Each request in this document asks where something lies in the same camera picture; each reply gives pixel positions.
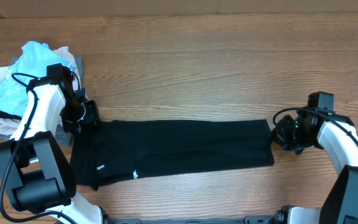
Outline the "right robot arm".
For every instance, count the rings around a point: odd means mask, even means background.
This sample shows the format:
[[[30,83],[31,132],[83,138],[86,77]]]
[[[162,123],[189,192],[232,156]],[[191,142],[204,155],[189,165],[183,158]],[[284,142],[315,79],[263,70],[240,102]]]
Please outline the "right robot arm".
[[[334,111],[334,95],[318,91],[305,107],[295,108],[296,118],[274,120],[273,141],[299,155],[314,146],[324,150],[337,172],[321,208],[286,205],[270,223],[358,223],[358,136],[351,119]]]

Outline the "black t-shirt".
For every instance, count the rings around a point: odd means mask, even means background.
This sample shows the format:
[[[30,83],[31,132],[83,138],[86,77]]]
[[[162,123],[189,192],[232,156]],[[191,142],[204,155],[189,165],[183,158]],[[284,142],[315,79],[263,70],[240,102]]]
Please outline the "black t-shirt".
[[[75,136],[70,166],[94,190],[145,177],[271,166],[270,127],[251,121],[101,121]]]

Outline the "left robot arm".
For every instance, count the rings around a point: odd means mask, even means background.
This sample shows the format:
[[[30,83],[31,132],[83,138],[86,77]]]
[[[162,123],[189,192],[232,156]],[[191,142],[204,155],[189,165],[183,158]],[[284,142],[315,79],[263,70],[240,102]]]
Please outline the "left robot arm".
[[[10,140],[0,143],[0,212],[8,221],[24,223],[51,216],[60,223],[110,223],[105,211],[76,189],[74,173],[55,139],[59,121],[66,133],[95,127],[99,111],[85,90],[73,90],[73,72],[57,63],[46,76],[28,82],[11,77],[29,98],[24,116]]]

